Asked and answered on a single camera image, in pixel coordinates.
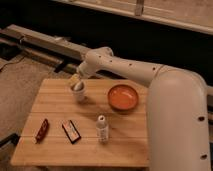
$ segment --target bowl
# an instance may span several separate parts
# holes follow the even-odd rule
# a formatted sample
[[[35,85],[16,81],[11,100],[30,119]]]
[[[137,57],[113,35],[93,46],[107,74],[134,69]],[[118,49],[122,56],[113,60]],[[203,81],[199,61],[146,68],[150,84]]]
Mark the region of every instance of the bowl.
[[[118,84],[109,90],[108,102],[114,109],[130,110],[138,104],[138,93],[129,85]]]

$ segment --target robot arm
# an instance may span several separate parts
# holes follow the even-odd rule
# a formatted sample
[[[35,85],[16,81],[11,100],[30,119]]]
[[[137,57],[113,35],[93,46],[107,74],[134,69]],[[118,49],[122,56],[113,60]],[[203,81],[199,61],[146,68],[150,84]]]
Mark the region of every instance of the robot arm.
[[[89,78],[99,70],[106,70],[117,75],[133,80],[139,84],[149,86],[156,76],[161,64],[124,60],[114,57],[112,50],[108,47],[90,50],[85,60],[77,68],[77,72],[84,78]]]
[[[198,74],[161,64],[89,51],[77,68],[88,78],[107,70],[149,88],[147,126],[151,171],[210,171],[207,87]]]

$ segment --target small bottle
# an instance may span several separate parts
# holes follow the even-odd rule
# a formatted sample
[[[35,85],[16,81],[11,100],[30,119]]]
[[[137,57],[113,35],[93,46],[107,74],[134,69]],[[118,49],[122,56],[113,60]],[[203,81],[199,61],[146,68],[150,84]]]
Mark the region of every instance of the small bottle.
[[[96,127],[99,142],[106,143],[109,139],[109,126],[105,116],[100,115],[98,117]]]

